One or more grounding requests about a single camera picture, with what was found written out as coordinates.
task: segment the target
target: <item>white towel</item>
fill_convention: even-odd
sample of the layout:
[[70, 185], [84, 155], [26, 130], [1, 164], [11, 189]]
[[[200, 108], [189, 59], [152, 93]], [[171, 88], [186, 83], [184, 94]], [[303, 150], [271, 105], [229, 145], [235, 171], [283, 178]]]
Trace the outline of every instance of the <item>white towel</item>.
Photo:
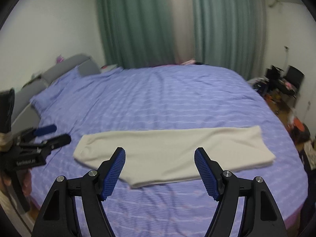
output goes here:
[[230, 171], [266, 166], [275, 159], [262, 141], [259, 126], [89, 134], [81, 138], [73, 156], [97, 169], [117, 147], [126, 151], [120, 179], [133, 188], [200, 178], [193, 158], [198, 147]]

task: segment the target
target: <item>gray headboard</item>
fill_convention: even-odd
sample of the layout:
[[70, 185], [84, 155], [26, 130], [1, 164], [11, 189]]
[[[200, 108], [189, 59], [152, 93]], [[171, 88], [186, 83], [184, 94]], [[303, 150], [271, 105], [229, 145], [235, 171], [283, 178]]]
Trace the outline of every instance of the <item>gray headboard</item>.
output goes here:
[[77, 54], [51, 67], [41, 75], [40, 79], [26, 85], [15, 94], [15, 103], [11, 118], [13, 134], [26, 128], [38, 126], [40, 117], [29, 103], [29, 100], [77, 65], [79, 65], [78, 71], [82, 76], [100, 73], [99, 66], [91, 57], [84, 54]]

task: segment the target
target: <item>metal screw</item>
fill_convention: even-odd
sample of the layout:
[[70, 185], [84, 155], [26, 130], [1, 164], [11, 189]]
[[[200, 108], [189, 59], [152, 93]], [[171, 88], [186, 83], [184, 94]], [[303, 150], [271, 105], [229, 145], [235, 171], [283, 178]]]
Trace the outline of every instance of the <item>metal screw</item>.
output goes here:
[[232, 176], [232, 172], [226, 170], [223, 172], [223, 175], [226, 176], [226, 177], [231, 177]]
[[262, 178], [261, 176], [257, 176], [257, 177], [256, 177], [256, 181], [257, 181], [258, 183], [262, 183], [262, 182], [263, 182], [263, 178]]
[[91, 171], [89, 171], [89, 176], [96, 176], [97, 173], [98, 172], [96, 170], [91, 170]]
[[60, 175], [56, 178], [57, 182], [62, 182], [65, 179], [63, 175]]

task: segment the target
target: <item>hand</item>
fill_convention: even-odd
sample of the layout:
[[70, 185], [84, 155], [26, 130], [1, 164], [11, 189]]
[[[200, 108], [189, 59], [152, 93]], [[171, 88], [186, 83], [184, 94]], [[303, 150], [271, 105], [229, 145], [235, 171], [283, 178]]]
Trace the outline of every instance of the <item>hand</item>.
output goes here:
[[[11, 179], [4, 174], [4, 184], [6, 186], [10, 186], [11, 185]], [[27, 172], [25, 173], [24, 177], [23, 177], [23, 181], [22, 181], [22, 191], [25, 197], [28, 197], [31, 192], [32, 192], [32, 175], [31, 175], [31, 171], [30, 169], [27, 170]], [[2, 181], [0, 181], [0, 190], [4, 191], [4, 187], [2, 185]]]

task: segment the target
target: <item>bed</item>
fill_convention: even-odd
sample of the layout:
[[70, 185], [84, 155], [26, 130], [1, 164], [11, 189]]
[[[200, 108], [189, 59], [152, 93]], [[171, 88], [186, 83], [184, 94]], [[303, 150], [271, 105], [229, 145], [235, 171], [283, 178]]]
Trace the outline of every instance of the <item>bed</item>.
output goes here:
[[[262, 176], [290, 226], [307, 197], [306, 173], [282, 123], [237, 73], [206, 65], [99, 73], [85, 55], [62, 63], [27, 86], [27, 92], [22, 89], [23, 95], [17, 93], [12, 117], [13, 131], [54, 123], [55, 134], [72, 137], [70, 145], [52, 152], [47, 165], [32, 170], [31, 196], [37, 204], [42, 204], [58, 175], [70, 179], [89, 170], [72, 157], [84, 134], [259, 125], [276, 160], [236, 175]], [[201, 180], [137, 189], [119, 180], [103, 205], [116, 236], [204, 236], [217, 203]], [[240, 198], [231, 236], [238, 235], [242, 209]], [[77, 211], [82, 234], [89, 236], [80, 198]]]

